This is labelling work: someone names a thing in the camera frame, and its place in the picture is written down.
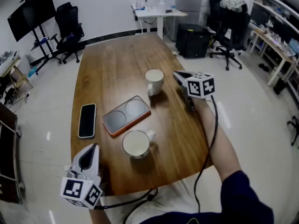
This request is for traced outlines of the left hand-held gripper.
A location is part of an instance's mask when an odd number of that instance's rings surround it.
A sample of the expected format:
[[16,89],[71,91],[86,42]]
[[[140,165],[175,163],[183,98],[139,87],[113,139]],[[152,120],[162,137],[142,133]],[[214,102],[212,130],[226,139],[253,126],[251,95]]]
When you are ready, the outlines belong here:
[[62,178],[62,198],[78,207],[95,208],[103,192],[100,187],[99,157],[98,144],[90,144],[75,155],[72,170]]

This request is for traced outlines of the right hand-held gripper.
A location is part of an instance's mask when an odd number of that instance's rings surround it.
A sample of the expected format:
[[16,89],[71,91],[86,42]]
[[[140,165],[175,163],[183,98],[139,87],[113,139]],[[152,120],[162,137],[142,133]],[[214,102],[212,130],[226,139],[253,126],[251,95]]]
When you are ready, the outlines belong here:
[[205,99],[214,93],[214,75],[209,73],[194,73],[189,71],[173,72],[177,84],[185,90],[186,102],[194,111],[192,98]]

